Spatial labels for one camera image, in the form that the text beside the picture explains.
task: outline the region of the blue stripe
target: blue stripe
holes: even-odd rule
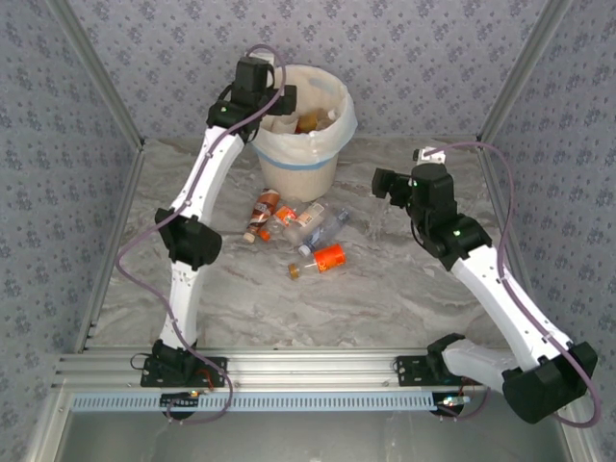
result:
[[[268,157],[262,150],[260,150],[254,144],[252,145],[252,147],[254,148],[254,150],[256,151],[257,155],[261,159],[263,159],[264,161],[267,161],[269,164],[272,164],[275,167],[284,168],[285,170],[318,170],[319,168],[321,168],[325,164],[327,164],[329,161],[331,161],[334,158],[334,156],[336,155],[336,154],[333,154],[329,159],[325,159],[324,161],[320,161],[317,164],[310,164],[308,166],[298,166],[296,164],[283,164],[282,162],[274,161],[272,158]]]

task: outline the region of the plastic bottle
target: plastic bottle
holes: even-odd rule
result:
[[[251,244],[254,243],[255,236],[261,227],[266,224],[266,221],[271,214],[273,214],[273,211],[276,210],[278,199],[280,199],[278,191],[269,190],[268,188],[263,189],[261,195],[254,204],[250,222],[244,233],[245,241]]]
[[[324,248],[333,243],[334,237],[340,232],[348,221],[347,209],[341,209],[336,214],[327,217],[321,225],[317,226],[310,235],[304,239],[304,243],[297,251],[307,257],[319,248]]]
[[[298,199],[289,199],[285,205],[269,217],[268,222],[259,231],[259,237],[265,242],[273,236],[282,233],[291,223],[297,219],[297,210],[302,203]]]
[[[292,279],[306,274],[319,274],[343,265],[347,257],[340,244],[317,250],[314,254],[302,258],[299,262],[289,265],[289,275]]]
[[[313,229],[319,226],[328,215],[327,204],[313,202],[304,212],[291,223],[282,235],[293,246],[298,246]]]

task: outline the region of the white bucket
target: white bucket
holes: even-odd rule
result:
[[[276,69],[276,82],[280,78],[280,69]],[[322,69],[288,65],[287,84],[297,86],[295,113],[264,117],[251,145],[268,188],[277,190],[283,199],[309,202],[324,195],[334,182],[338,152],[355,133],[357,118],[347,86]],[[317,109],[334,114],[334,123],[307,134],[272,133],[277,118],[291,120]]]

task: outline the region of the plastic bag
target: plastic bag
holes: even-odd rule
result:
[[[280,69],[275,80],[280,82]],[[287,85],[297,85],[297,107],[292,115],[267,115],[252,145],[271,164],[290,169],[315,169],[330,161],[347,144],[357,128],[353,100],[347,86],[330,73],[309,65],[287,66]],[[294,126],[300,116],[317,109],[334,115],[329,127],[307,134],[273,133]]]

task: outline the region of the wall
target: wall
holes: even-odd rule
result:
[[[71,0],[141,134],[202,136],[254,43],[343,79],[371,134],[475,134],[544,0]]]
[[[70,352],[133,149],[43,0],[0,2],[0,460]]]
[[[599,351],[605,460],[616,460],[615,51],[613,0],[575,2],[496,140],[515,170],[536,301]]]

